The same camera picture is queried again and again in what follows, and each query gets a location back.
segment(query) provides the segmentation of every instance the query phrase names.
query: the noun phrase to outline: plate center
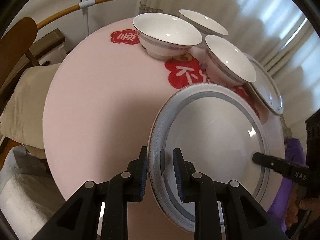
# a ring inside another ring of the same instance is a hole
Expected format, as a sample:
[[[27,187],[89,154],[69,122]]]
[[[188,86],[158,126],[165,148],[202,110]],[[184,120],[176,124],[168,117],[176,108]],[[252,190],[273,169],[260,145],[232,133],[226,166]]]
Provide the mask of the plate center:
[[[172,165],[172,151],[179,147],[186,161],[215,181],[238,180],[251,194],[261,167],[251,160],[261,151],[260,135],[246,115],[221,98],[204,97],[185,106],[173,121],[166,140],[165,176],[180,202]],[[183,204],[194,215],[194,204]]]

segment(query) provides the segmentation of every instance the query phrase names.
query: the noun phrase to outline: beige cushion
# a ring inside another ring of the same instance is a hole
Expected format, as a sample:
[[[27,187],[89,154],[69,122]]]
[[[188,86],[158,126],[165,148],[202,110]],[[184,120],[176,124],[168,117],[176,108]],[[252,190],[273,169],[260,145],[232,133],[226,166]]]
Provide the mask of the beige cushion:
[[[0,133],[3,136],[28,146],[44,149],[42,134],[44,103],[59,66],[60,63],[44,67],[35,66],[23,73],[0,117]]]

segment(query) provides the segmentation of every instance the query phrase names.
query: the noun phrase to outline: bowl rim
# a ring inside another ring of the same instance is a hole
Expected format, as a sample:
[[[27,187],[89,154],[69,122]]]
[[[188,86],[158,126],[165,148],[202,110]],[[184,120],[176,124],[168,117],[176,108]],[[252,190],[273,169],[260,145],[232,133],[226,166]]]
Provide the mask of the bowl rim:
[[[222,67],[226,72],[228,72],[230,75],[234,76],[234,77],[237,78],[238,80],[241,80],[242,83],[247,83],[247,82],[251,82],[251,83],[252,83],[252,82],[255,82],[255,81],[256,81],[256,79],[257,79],[257,73],[256,73],[256,78],[255,78],[255,80],[252,81],[252,80],[248,80],[248,78],[240,77],[238,74],[234,73],[230,68],[228,68],[228,66],[226,66],[226,65],[215,55],[215,53],[210,49],[210,47],[209,47],[209,45],[208,45],[208,43],[207,43],[207,37],[208,37],[208,36],[206,36],[206,38],[205,38],[206,49],[208,49],[208,51],[210,52],[211,56],[214,55],[214,57],[217,59],[217,62],[218,62],[219,65],[220,65],[220,67]]]
[[[171,17],[175,17],[178,21],[184,21],[184,22],[186,22],[187,24],[189,24],[190,26],[192,26],[192,28],[194,28],[194,29],[199,33],[199,35],[200,35],[200,37],[201,37],[201,41],[200,41],[199,43],[196,43],[196,44],[188,44],[188,45],[186,45],[186,44],[181,44],[181,43],[173,43],[173,42],[165,41],[165,40],[163,40],[163,39],[159,39],[159,38],[157,38],[157,37],[154,37],[154,36],[151,36],[151,35],[149,35],[149,34],[146,34],[146,33],[144,33],[142,30],[140,30],[139,28],[137,28],[137,26],[134,24],[134,20],[135,20],[137,17],[142,17],[141,15],[145,15],[145,14],[169,15],[169,16],[171,16]],[[139,15],[137,15],[137,16],[132,20],[132,24],[133,24],[133,26],[136,28],[137,31],[143,33],[144,35],[147,35],[147,36],[149,36],[149,37],[151,37],[151,38],[154,38],[154,39],[156,39],[156,40],[158,40],[158,41],[166,42],[166,43],[168,43],[168,44],[174,44],[174,45],[179,45],[179,46],[192,47],[192,46],[199,45],[199,44],[202,42],[202,40],[203,40],[202,35],[201,35],[201,33],[199,32],[199,30],[198,30],[196,27],[194,27],[191,23],[189,23],[189,22],[187,22],[187,21],[185,21],[185,20],[182,20],[182,19],[180,19],[179,17],[170,15],[170,14],[165,14],[165,13],[143,13],[143,14],[139,14]]]
[[[156,38],[153,38],[153,37],[149,36],[148,34],[143,33],[142,31],[139,31],[138,29],[137,29],[137,34],[138,34],[138,36],[139,35],[146,36],[146,37],[143,37],[143,39],[146,42],[148,42],[148,43],[150,43],[152,45],[164,48],[164,49],[184,49],[184,48],[189,48],[190,47],[190,46],[186,46],[186,45],[179,45],[179,44],[170,43],[170,42],[167,42],[167,41],[161,41],[159,39],[156,39]]]
[[[200,14],[200,15],[202,15],[202,16],[204,16],[204,17],[209,18],[210,20],[212,20],[212,21],[214,21],[215,23],[217,23],[218,25],[220,25],[220,26],[227,32],[227,34],[223,34],[223,33],[220,33],[220,32],[216,32],[216,31],[214,31],[214,30],[212,30],[212,29],[210,29],[210,28],[208,28],[208,27],[205,27],[205,26],[201,25],[200,23],[197,23],[196,21],[190,19],[188,16],[184,15],[184,14],[183,14],[184,11],[194,12],[194,13],[196,13],[196,14]],[[223,37],[226,37],[226,36],[229,35],[229,32],[226,30],[225,27],[223,27],[223,26],[222,26],[220,23],[218,23],[217,21],[213,20],[212,18],[210,18],[210,17],[208,17],[208,16],[206,16],[206,15],[204,15],[204,14],[202,14],[202,13],[198,13],[198,12],[196,12],[196,11],[192,11],[192,10],[188,10],[188,9],[180,9],[180,10],[179,10],[179,13],[180,13],[181,15],[183,15],[185,18],[187,18],[187,19],[190,21],[191,24],[196,25],[197,28],[201,29],[201,30],[204,32],[204,34],[206,34],[206,35],[218,34],[218,35],[222,35]]]

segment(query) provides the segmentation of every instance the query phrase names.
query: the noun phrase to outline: bowl foot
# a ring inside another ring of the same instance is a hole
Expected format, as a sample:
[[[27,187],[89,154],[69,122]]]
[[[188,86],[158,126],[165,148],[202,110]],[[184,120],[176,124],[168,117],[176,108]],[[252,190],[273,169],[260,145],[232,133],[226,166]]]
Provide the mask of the bowl foot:
[[[171,56],[161,56],[161,55],[158,55],[158,54],[155,54],[154,52],[150,51],[147,49],[147,53],[151,56],[151,57],[154,57],[156,59],[161,59],[161,60],[168,60],[170,58],[172,58]]]

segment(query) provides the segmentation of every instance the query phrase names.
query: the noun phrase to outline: white bowl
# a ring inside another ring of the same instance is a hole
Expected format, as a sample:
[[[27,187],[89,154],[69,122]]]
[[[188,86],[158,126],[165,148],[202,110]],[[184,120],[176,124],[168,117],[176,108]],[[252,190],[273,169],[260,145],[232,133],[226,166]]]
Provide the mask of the white bowl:
[[[205,43],[206,72],[213,82],[234,87],[256,81],[257,74],[251,62],[231,42],[208,35]]]
[[[133,19],[133,25],[142,46],[157,59],[180,56],[202,41],[194,26],[168,14],[140,14]]]
[[[228,31],[222,25],[201,13],[184,9],[180,10],[179,12],[182,20],[192,24],[200,31],[202,35],[202,42],[197,45],[199,48],[205,47],[204,39],[207,35],[216,35],[219,37],[225,37],[229,35]]]

